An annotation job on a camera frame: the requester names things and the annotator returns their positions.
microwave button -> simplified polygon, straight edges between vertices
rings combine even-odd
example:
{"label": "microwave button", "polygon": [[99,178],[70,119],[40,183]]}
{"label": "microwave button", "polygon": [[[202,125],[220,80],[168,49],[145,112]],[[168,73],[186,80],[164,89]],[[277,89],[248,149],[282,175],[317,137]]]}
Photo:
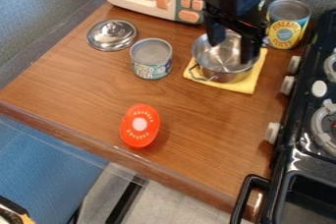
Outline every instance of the microwave button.
{"label": "microwave button", "polygon": [[179,17],[183,21],[189,22],[191,24],[195,24],[199,20],[199,13],[194,12],[194,11],[182,10],[179,13]]}
{"label": "microwave button", "polygon": [[196,11],[201,11],[203,9],[203,1],[193,0],[193,9]]}
{"label": "microwave button", "polygon": [[192,0],[181,0],[181,6],[183,8],[191,8]]}

wooden tabletop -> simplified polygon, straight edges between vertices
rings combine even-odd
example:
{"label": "wooden tabletop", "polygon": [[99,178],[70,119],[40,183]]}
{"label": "wooden tabletop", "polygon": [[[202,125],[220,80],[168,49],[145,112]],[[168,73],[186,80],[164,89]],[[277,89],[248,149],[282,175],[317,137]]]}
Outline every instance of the wooden tabletop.
{"label": "wooden tabletop", "polygon": [[[173,71],[159,81],[133,74],[129,49],[101,52],[86,44],[94,24],[124,19],[140,38],[173,46]],[[104,4],[0,94],[0,111],[21,122],[137,170],[162,184],[232,209],[244,178],[268,175],[272,146],[264,139],[287,105],[279,89],[293,54],[269,49],[255,93],[246,95],[183,78],[202,27]],[[119,137],[127,109],[147,103],[159,112],[155,142],[131,149]]]}

white knob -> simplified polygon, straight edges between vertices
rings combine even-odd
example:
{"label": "white knob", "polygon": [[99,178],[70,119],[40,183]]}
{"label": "white knob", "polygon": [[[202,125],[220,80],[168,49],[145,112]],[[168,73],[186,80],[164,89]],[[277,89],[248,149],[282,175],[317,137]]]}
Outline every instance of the white knob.
{"label": "white knob", "polygon": [[316,81],[311,87],[311,93],[315,97],[322,97],[328,91],[328,87],[324,81]]}
{"label": "white knob", "polygon": [[290,95],[293,85],[295,82],[295,78],[294,77],[290,77],[290,76],[286,76],[284,81],[282,82],[281,85],[281,93],[284,93],[286,95]]}
{"label": "white knob", "polygon": [[299,70],[300,62],[301,62],[300,56],[297,56],[297,55],[292,56],[292,59],[291,59],[290,65],[288,66],[287,71],[290,74],[293,74],[293,75],[296,74],[297,71]]}
{"label": "white knob", "polygon": [[269,123],[265,135],[265,139],[271,143],[274,144],[276,141],[276,138],[278,137],[279,130],[281,125],[279,123]]}

saucepan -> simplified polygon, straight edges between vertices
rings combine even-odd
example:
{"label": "saucepan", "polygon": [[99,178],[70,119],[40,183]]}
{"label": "saucepan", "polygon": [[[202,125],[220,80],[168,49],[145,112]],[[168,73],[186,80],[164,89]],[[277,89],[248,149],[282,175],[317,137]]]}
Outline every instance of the saucepan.
{"label": "saucepan", "polygon": [[[218,83],[237,83],[245,79],[252,71],[258,57],[247,64],[241,64],[241,36],[232,30],[227,30],[226,39],[212,47],[207,35],[201,35],[192,48],[197,64],[189,68],[192,78],[197,81],[214,81]],[[199,68],[203,78],[195,75]]]}

red lid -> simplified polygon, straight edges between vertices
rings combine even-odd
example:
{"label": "red lid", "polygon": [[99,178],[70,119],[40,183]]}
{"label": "red lid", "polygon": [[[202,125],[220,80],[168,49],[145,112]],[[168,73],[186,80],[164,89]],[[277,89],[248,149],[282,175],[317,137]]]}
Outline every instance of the red lid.
{"label": "red lid", "polygon": [[122,140],[131,147],[141,148],[154,141],[160,128],[157,111],[146,104],[132,106],[120,127]]}

